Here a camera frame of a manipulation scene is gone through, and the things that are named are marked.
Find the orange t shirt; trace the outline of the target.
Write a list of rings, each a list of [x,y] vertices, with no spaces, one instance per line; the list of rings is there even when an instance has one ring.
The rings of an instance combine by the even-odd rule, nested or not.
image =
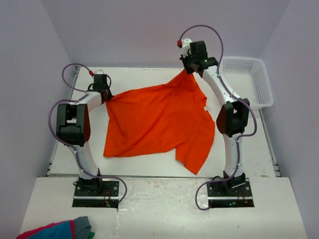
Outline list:
[[[104,157],[132,157],[175,149],[175,158],[198,174],[215,138],[207,97],[182,70],[168,83],[129,90],[106,101]]]

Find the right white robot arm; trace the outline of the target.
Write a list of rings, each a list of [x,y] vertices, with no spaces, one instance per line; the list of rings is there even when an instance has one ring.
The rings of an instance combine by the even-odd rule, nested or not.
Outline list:
[[[178,40],[177,46],[182,49],[180,60],[187,73],[197,73],[212,89],[221,106],[216,125],[222,134],[225,144],[225,167],[222,187],[226,192],[243,186],[246,175],[242,167],[241,141],[248,124],[250,104],[248,99],[240,98],[223,78],[220,71],[221,61],[208,57],[204,41],[191,41],[186,38]]]

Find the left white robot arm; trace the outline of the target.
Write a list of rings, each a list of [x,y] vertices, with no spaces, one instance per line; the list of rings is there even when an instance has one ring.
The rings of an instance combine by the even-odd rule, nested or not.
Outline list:
[[[99,196],[107,190],[89,146],[89,113],[113,97],[110,91],[111,78],[107,74],[90,74],[93,76],[93,83],[84,91],[82,98],[61,100],[53,106],[57,108],[53,136],[69,148],[79,169],[79,178],[75,182],[77,197]]]

